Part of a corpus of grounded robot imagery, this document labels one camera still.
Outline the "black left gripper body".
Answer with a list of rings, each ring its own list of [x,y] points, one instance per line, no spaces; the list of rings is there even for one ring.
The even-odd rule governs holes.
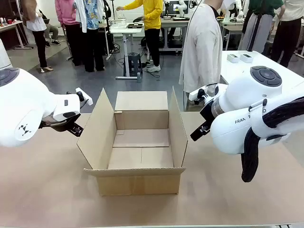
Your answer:
[[[67,127],[68,127],[69,123],[76,122],[76,120],[80,117],[80,115],[81,114],[74,115],[63,121],[56,121],[52,116],[47,116],[41,120],[39,129],[42,129],[44,127],[50,127],[57,132],[68,131]]]

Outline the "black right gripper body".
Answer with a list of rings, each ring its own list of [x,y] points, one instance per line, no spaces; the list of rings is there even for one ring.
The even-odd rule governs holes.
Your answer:
[[[212,114],[212,104],[213,104],[213,101],[209,101],[208,103],[205,104],[205,106],[200,111],[200,115],[205,120],[205,122],[202,124],[203,130],[209,130],[212,122],[215,119],[215,117]]]

